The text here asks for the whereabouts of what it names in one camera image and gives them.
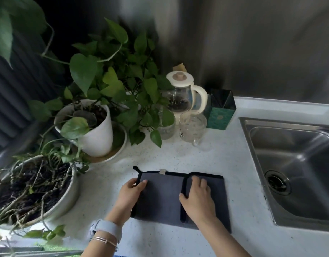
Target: white speckled countertop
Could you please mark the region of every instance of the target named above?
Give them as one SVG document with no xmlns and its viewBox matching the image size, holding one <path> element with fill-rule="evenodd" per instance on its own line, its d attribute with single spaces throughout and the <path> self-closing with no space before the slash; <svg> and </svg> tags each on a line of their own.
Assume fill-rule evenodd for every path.
<svg viewBox="0 0 329 257">
<path fill-rule="evenodd" d="M 120 187 L 137 177 L 132 169 L 223 175 L 227 188 L 232 235 L 253 257 L 329 256 L 329 233 L 279 227 L 273 223 L 264 199 L 239 117 L 329 124 L 329 105 L 266 99 L 235 98 L 237 110 L 227 130 L 207 129 L 193 147 L 177 134 L 163 141 L 162 149 L 149 136 L 138 146 L 127 143 L 111 162 L 92 166 L 81 176 L 76 205 L 51 226 L 66 224 L 63 246 L 84 249 L 93 220 L 112 208 Z M 197 230 L 130 219 L 123 227 L 118 255 L 127 257 L 214 256 Z"/>
</svg>

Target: silver bangle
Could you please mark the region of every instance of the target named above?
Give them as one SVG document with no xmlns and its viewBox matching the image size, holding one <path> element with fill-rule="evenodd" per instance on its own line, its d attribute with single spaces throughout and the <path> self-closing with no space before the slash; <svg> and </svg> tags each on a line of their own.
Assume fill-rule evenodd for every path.
<svg viewBox="0 0 329 257">
<path fill-rule="evenodd" d="M 113 242 L 111 242 L 110 240 L 107 240 L 107 239 L 105 239 L 105 238 L 98 237 L 98 236 L 91 237 L 90 241 L 92 241 L 92 240 L 98 240 L 98 241 L 101 241 L 101 242 L 103 242 L 103 243 L 105 243 L 105 244 L 109 243 L 109 244 L 111 244 L 112 246 L 115 247 L 115 252 L 118 251 L 118 247 L 117 247 L 117 245 L 115 245 L 115 244 L 114 244 Z"/>
</svg>

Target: drain strainer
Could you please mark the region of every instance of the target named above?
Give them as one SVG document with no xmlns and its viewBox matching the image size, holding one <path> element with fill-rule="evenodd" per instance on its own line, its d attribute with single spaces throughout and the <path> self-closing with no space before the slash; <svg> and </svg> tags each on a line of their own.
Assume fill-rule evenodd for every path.
<svg viewBox="0 0 329 257">
<path fill-rule="evenodd" d="M 291 193 L 291 184 L 288 178 L 282 173 L 275 170 L 268 170 L 265 173 L 265 179 L 271 190 L 274 192 L 286 196 Z"/>
</svg>

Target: left hand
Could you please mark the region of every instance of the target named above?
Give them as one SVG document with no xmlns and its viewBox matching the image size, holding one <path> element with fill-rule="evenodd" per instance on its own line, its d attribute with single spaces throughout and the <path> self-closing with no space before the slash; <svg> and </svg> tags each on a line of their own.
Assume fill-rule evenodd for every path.
<svg viewBox="0 0 329 257">
<path fill-rule="evenodd" d="M 130 218 L 131 210 L 136 204 L 140 193 L 147 185 L 147 180 L 140 182 L 137 186 L 134 186 L 137 178 L 132 178 L 126 182 L 119 191 L 117 201 L 105 218 L 105 220 L 111 221 L 122 227 L 126 221 Z"/>
</svg>

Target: sink basin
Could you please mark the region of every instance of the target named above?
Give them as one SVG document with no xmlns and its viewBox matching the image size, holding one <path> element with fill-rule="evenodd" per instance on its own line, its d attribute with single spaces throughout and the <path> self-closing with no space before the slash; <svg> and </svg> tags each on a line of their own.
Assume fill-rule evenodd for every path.
<svg viewBox="0 0 329 257">
<path fill-rule="evenodd" d="M 239 119 L 274 223 L 329 231 L 329 126 Z"/>
</svg>

